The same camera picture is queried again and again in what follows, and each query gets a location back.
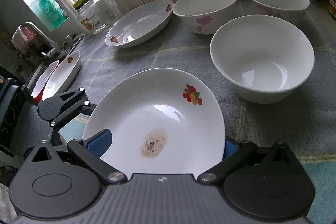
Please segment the pink dish cloth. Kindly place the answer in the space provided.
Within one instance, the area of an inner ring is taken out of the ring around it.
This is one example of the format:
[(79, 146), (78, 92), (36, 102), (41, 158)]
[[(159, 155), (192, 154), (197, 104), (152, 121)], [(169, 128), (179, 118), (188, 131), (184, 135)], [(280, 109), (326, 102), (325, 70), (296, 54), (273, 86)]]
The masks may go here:
[(11, 42), (21, 53), (26, 53), (29, 43), (35, 38), (36, 34), (27, 27), (20, 25), (14, 32)]

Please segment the steel sink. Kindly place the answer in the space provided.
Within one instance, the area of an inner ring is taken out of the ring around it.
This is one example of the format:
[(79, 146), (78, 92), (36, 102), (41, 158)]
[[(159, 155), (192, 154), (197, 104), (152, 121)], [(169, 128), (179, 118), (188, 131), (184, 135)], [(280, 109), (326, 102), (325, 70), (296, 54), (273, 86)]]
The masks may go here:
[(85, 35), (77, 35), (73, 41), (74, 45), (71, 47), (69, 45), (65, 45), (61, 51), (61, 53), (55, 53), (52, 58), (46, 57), (37, 67), (37, 69), (32, 73), (29, 80), (26, 82), (26, 87), (29, 92), (32, 92), (37, 80), (42, 75), (42, 73), (46, 70), (46, 68), (53, 63), (54, 61), (61, 62), (66, 56), (68, 56), (70, 53), (72, 53), (78, 44), (85, 38)]

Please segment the green detergent bottle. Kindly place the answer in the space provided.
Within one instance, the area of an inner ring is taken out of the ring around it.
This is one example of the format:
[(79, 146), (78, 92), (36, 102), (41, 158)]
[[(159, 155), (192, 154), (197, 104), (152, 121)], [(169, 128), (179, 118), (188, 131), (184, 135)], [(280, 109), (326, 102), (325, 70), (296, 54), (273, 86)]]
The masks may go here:
[(55, 0), (39, 0), (39, 7), (52, 22), (54, 28), (58, 28), (66, 20), (63, 10)]

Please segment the steel kitchen faucet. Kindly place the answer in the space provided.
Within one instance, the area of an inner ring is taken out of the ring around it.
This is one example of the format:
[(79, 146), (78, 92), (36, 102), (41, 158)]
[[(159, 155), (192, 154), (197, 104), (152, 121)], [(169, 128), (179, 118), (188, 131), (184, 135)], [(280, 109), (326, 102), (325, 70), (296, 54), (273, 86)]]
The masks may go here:
[(38, 33), (46, 42), (46, 44), (48, 44), (51, 47), (51, 51), (52, 51), (52, 56), (58, 56), (60, 55), (60, 53), (62, 52), (62, 49), (60, 48), (60, 46), (51, 38), (49, 38), (42, 30), (40, 30), (35, 24), (33, 24), (32, 22), (26, 22), (22, 24), (22, 27), (31, 27), (35, 33)]

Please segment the sink soap dispenser knob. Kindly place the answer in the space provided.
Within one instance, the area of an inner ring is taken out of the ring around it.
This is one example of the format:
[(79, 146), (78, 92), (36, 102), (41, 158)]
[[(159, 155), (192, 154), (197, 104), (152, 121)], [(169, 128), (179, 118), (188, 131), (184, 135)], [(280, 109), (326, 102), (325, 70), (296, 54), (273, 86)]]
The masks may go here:
[(77, 39), (73, 38), (72, 36), (66, 36), (64, 38), (64, 45), (70, 48), (73, 48), (77, 42)]

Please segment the glass jar yellow lid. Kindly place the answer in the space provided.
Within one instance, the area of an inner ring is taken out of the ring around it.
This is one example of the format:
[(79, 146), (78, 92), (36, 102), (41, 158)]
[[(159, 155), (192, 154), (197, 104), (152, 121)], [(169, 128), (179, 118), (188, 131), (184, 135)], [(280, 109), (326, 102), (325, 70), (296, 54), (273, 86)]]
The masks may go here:
[(78, 10), (79, 22), (91, 35), (98, 34), (112, 23), (112, 15), (104, 0), (88, 0)]

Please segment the floral bowl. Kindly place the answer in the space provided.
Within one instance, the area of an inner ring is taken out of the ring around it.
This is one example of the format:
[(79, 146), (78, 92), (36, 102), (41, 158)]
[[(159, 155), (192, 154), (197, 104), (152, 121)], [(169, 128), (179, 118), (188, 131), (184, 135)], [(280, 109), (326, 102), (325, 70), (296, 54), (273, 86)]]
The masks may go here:
[(236, 15), (238, 0), (178, 0), (173, 13), (196, 34), (213, 35)]
[(309, 0), (251, 0), (262, 14), (275, 16), (297, 25), (305, 16)]
[(215, 32), (210, 55), (241, 98), (257, 104), (284, 100), (311, 75), (315, 55), (294, 24), (269, 15), (232, 19)]

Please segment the white plate with brown stain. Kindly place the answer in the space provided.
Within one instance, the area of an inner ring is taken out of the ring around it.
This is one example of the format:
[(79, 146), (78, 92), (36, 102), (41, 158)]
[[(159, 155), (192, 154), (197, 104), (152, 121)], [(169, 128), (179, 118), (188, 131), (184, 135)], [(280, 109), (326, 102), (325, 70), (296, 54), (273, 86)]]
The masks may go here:
[(171, 68), (150, 69), (116, 85), (95, 107), (83, 138), (108, 129), (101, 159), (126, 176), (192, 174), (221, 162), (225, 125), (210, 89)]

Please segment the white colander basket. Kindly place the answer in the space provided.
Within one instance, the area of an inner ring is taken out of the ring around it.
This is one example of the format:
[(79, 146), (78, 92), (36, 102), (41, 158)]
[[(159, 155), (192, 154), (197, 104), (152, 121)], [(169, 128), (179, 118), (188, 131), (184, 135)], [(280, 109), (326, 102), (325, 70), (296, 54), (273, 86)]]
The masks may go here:
[(45, 88), (47, 81), (49, 80), (50, 76), (55, 71), (58, 65), (59, 65), (59, 61), (56, 60), (46, 68), (46, 70), (42, 73), (42, 75), (37, 80), (33, 91), (36, 91), (36, 90), (40, 91)]

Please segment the short plastic wrap roll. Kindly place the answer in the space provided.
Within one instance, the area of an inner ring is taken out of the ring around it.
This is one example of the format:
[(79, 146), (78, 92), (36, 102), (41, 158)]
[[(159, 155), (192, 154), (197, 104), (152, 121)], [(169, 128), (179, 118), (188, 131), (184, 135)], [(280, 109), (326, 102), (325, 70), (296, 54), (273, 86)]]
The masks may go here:
[(81, 32), (88, 36), (90, 32), (86, 27), (84, 27), (78, 20), (78, 12), (74, 9), (73, 4), (70, 0), (55, 0), (61, 9), (74, 21), (76, 26), (81, 30)]

